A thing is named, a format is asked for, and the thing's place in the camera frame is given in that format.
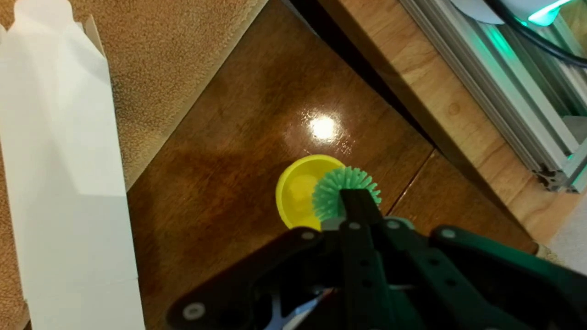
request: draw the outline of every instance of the scrub brush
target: scrub brush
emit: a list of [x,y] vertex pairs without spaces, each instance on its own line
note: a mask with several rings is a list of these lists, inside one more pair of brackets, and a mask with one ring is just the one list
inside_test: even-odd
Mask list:
[[341,189],[367,189],[374,204],[381,204],[381,191],[365,171],[356,167],[334,169],[317,182],[312,195],[314,213],[321,222],[345,218],[345,206],[339,196]]

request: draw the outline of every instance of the dark brown floor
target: dark brown floor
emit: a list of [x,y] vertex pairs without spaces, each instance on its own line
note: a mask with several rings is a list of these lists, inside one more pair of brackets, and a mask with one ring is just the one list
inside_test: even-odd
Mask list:
[[[312,123],[336,123],[332,141]],[[365,169],[383,211],[424,231],[466,228],[532,251],[534,242],[475,191],[279,0],[255,20],[180,129],[128,193],[143,308],[167,308],[286,228],[273,191],[286,165],[332,154]]]

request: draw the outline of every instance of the green brush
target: green brush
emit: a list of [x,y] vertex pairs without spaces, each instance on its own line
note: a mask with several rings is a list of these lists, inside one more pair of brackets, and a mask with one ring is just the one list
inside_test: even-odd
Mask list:
[[356,167],[341,167],[326,173],[314,189],[312,206],[321,222],[345,218],[345,206],[339,196],[341,189],[367,189],[374,204],[381,204],[381,191],[365,171]]

